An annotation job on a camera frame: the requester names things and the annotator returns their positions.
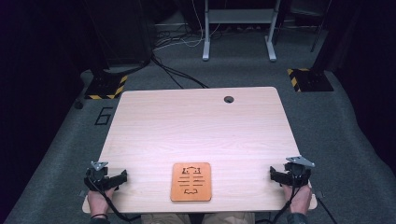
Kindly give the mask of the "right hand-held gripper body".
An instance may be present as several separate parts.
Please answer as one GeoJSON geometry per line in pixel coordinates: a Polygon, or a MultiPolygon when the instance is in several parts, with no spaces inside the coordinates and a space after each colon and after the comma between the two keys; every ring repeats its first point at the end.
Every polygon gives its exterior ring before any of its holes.
{"type": "Polygon", "coordinates": [[[311,169],[315,164],[303,156],[288,157],[287,161],[284,167],[287,171],[288,185],[292,187],[307,185],[311,169]]]}

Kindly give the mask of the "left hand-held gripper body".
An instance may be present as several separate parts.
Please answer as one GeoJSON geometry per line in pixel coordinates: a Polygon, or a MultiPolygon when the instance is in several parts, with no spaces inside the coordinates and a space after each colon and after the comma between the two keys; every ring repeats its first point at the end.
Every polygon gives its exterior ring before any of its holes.
{"type": "Polygon", "coordinates": [[[84,183],[89,190],[103,191],[106,189],[107,162],[92,161],[86,171],[84,183]]]}

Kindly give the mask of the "person's left hand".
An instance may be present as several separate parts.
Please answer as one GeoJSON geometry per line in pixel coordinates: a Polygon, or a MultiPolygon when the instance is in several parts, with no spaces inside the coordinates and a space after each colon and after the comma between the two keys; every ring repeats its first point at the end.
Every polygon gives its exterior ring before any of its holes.
{"type": "Polygon", "coordinates": [[[99,191],[89,191],[87,200],[90,207],[91,216],[96,214],[107,214],[108,203],[99,191]]]}

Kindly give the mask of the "orange engraved wooden board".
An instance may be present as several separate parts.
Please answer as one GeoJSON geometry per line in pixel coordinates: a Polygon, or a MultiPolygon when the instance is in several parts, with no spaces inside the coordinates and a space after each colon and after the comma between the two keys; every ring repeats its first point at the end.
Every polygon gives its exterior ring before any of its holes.
{"type": "Polygon", "coordinates": [[[212,198],[211,166],[208,162],[175,163],[172,170],[172,202],[209,202],[212,198]]]}

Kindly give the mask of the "black striped stand base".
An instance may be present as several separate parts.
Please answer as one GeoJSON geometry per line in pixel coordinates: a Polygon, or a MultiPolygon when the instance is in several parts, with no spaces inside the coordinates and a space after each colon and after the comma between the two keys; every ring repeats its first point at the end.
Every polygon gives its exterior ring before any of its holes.
{"type": "Polygon", "coordinates": [[[288,69],[292,87],[296,92],[333,91],[332,84],[323,73],[310,69],[288,69]]]}
{"type": "Polygon", "coordinates": [[[127,76],[94,77],[84,93],[86,99],[115,99],[118,98],[126,83],[127,76]]]}

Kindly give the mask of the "black cabinet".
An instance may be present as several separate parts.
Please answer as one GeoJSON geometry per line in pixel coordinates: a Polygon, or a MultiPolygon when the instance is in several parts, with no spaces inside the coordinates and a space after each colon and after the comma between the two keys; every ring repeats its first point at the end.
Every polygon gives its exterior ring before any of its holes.
{"type": "Polygon", "coordinates": [[[146,66],[156,28],[144,0],[83,0],[108,66],[146,66]]]}

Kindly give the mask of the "white metal desk frame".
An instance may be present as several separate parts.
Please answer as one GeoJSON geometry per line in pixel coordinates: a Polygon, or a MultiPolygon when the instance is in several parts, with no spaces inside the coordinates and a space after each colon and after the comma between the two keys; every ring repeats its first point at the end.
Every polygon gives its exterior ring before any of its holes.
{"type": "Polygon", "coordinates": [[[281,0],[275,0],[273,8],[263,9],[210,9],[209,0],[205,0],[205,42],[202,59],[209,60],[210,54],[210,24],[269,24],[269,32],[265,38],[265,44],[270,62],[276,61],[276,53],[273,43],[273,35],[281,0]]]}

